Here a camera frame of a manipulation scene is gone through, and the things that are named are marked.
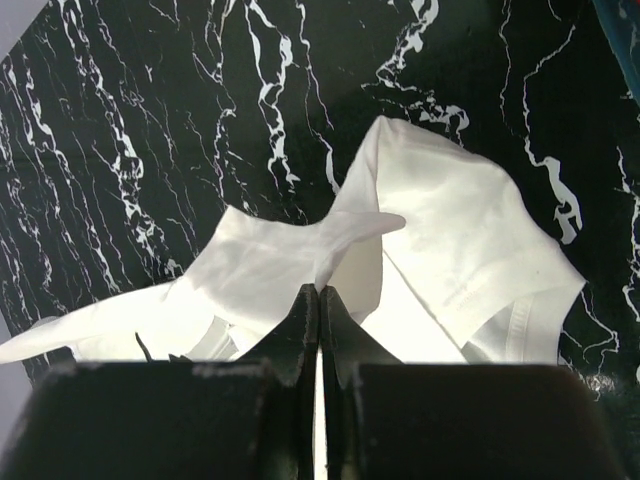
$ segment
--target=table surface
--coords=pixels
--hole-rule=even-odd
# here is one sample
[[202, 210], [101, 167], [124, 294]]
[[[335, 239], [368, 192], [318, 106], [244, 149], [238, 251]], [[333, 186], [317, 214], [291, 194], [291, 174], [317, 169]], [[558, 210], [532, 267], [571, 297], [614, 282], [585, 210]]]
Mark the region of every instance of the table surface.
[[635, 418], [640, 111], [587, 0], [51, 2], [0, 66], [12, 335], [180, 275], [227, 204], [320, 220], [380, 114], [509, 172], [588, 280], [561, 363]]

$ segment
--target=black marble surface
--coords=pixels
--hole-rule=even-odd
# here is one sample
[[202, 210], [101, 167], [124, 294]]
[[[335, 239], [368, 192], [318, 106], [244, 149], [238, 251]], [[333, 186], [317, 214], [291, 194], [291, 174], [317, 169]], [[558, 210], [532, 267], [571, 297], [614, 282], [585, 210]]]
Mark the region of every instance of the black marble surface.
[[587, 0], [51, 2], [0, 65], [0, 309], [15, 335], [180, 275], [226, 204], [318, 221], [374, 118], [406, 118], [502, 165], [588, 280], [560, 361], [635, 477], [630, 97]]

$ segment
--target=white cloth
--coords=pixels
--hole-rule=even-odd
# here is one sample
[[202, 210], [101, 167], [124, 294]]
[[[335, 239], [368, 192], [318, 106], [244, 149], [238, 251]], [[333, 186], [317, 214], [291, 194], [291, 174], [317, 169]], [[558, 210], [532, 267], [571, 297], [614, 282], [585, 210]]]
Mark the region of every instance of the white cloth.
[[[380, 208], [406, 219], [404, 229], [383, 237], [383, 250], [425, 322], [442, 327], [467, 360], [557, 363], [562, 323], [584, 279], [531, 220], [507, 173], [441, 136], [386, 118], [368, 132], [354, 161], [363, 164], [378, 172]], [[386, 280], [385, 272], [383, 297]], [[398, 302], [376, 328], [369, 320], [362, 326], [383, 344], [389, 339], [401, 360], [436, 361], [433, 346], [416, 355], [423, 336], [411, 334], [413, 316], [402, 308]], [[400, 332], [406, 342], [391, 348]], [[444, 348], [444, 340], [435, 343]]]
[[0, 345], [0, 362], [65, 345], [84, 360], [144, 360], [136, 332], [156, 359], [236, 358], [286, 316], [300, 285], [328, 282], [391, 353], [428, 363], [555, 363], [584, 284], [500, 167], [380, 117], [323, 221], [229, 207], [182, 277], [32, 328]]

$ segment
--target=white t-shirt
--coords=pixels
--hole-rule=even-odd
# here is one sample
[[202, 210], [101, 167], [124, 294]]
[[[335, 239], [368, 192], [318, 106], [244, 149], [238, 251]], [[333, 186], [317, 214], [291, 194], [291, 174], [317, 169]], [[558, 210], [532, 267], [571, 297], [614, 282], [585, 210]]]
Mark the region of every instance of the white t-shirt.
[[556, 363], [584, 284], [500, 167], [379, 117], [321, 222], [229, 207], [182, 277], [32, 328], [0, 345], [0, 362], [65, 345], [84, 360], [144, 360], [135, 333], [153, 358], [232, 359], [287, 315], [300, 285], [328, 282], [391, 353], [427, 363]]

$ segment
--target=crumpled fabric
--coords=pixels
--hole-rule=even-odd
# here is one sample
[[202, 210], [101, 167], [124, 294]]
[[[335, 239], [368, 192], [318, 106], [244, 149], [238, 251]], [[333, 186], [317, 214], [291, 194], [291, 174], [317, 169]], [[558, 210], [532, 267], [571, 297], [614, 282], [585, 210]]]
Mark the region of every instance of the crumpled fabric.
[[338, 289], [405, 362], [556, 363], [584, 279], [491, 161], [379, 117], [319, 223], [228, 207], [185, 274], [48, 319], [0, 362], [68, 346], [80, 360], [232, 360], [288, 313], [302, 284]]

